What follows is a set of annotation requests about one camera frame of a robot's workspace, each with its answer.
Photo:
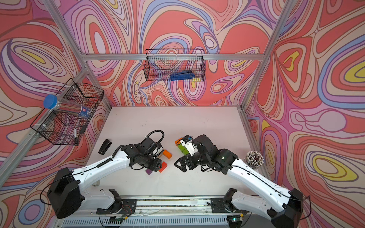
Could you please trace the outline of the green block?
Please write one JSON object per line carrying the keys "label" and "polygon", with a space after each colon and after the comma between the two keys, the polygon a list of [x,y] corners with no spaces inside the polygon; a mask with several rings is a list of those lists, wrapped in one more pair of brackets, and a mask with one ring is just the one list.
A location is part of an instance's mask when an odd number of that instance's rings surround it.
{"label": "green block", "polygon": [[189,151],[186,149],[186,147],[185,146],[183,146],[183,145],[181,145],[181,144],[179,144],[179,145],[177,145],[177,147],[179,148],[179,150],[184,154],[184,155],[188,155],[188,154],[190,154],[189,153]]}

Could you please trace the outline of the orange block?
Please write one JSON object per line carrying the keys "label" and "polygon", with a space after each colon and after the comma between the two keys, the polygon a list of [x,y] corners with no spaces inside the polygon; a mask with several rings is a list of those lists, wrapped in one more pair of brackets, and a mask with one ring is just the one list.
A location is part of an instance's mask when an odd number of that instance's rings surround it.
{"label": "orange block", "polygon": [[182,138],[180,138],[180,139],[178,139],[177,141],[175,141],[175,145],[176,145],[176,146],[178,146],[178,145],[180,145],[182,142],[183,142],[183,139],[182,139]]}
{"label": "orange block", "polygon": [[172,154],[170,152],[168,152],[167,150],[163,151],[163,155],[167,158],[167,159],[171,159],[172,158]]}

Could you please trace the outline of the red block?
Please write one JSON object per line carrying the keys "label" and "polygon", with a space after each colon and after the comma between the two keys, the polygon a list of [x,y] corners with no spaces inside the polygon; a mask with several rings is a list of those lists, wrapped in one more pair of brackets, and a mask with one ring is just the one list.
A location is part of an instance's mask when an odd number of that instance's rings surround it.
{"label": "red block", "polygon": [[162,162],[161,169],[159,170],[160,173],[162,173],[167,168],[167,163],[164,161]]}

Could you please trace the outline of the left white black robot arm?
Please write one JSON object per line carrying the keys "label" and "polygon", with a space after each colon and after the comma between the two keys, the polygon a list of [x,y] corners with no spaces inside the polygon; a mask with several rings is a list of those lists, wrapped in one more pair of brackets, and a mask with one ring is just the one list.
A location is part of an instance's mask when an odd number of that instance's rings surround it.
{"label": "left white black robot arm", "polygon": [[115,189],[91,193],[87,189],[95,182],[119,170],[138,164],[141,169],[157,172],[162,168],[159,155],[163,153],[162,139],[154,141],[150,132],[141,143],[120,145],[113,154],[93,164],[70,170],[63,168],[57,172],[47,191],[47,198],[58,219],[64,219],[79,210],[97,210],[106,214],[133,214],[131,207],[124,205]]}

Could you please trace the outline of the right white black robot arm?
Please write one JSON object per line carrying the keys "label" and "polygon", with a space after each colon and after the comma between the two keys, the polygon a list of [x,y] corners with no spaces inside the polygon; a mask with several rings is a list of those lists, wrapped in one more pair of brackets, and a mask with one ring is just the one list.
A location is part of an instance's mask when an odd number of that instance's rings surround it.
{"label": "right white black robot arm", "polygon": [[238,180],[256,193],[251,196],[230,188],[222,199],[221,209],[226,212],[252,212],[270,220],[276,228],[296,228],[299,225],[303,213],[303,193],[271,182],[227,149],[211,152],[199,149],[193,155],[179,158],[174,165],[184,173],[207,166]]}

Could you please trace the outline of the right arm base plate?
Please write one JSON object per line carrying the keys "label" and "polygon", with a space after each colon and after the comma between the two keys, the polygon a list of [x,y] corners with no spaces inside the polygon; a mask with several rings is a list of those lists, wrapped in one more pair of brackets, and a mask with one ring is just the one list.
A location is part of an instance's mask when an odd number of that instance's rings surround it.
{"label": "right arm base plate", "polygon": [[210,205],[213,213],[241,213],[232,203],[232,197],[211,198]]}

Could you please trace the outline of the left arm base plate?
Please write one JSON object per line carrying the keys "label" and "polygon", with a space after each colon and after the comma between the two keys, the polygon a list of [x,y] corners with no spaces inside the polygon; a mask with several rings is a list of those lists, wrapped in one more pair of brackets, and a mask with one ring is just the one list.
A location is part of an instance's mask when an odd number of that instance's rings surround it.
{"label": "left arm base plate", "polygon": [[97,209],[98,215],[132,215],[136,210],[137,199],[116,199],[108,209]]}

